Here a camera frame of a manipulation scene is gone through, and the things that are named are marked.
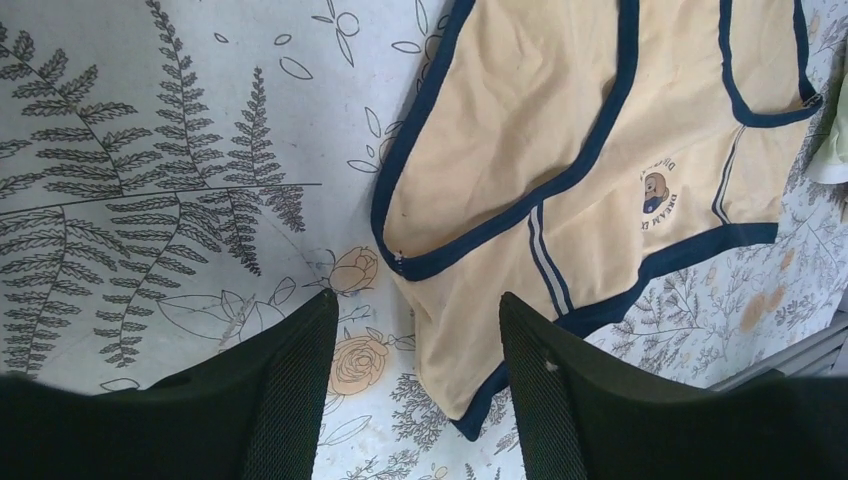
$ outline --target botanical pattern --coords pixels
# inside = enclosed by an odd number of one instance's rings
[[[449,1],[6,1],[0,369],[147,388],[331,288],[315,478],[524,478],[508,391],[469,444],[418,382],[414,321],[368,225]],[[803,4],[826,102],[777,242],[654,280],[592,344],[708,386],[827,325],[848,283],[846,191],[803,172],[835,115],[848,4]]]

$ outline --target cartoon bear print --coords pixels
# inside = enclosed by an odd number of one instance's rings
[[[668,200],[669,191],[665,185],[665,177],[654,172],[645,177],[645,203],[643,213],[653,213],[660,205]]]

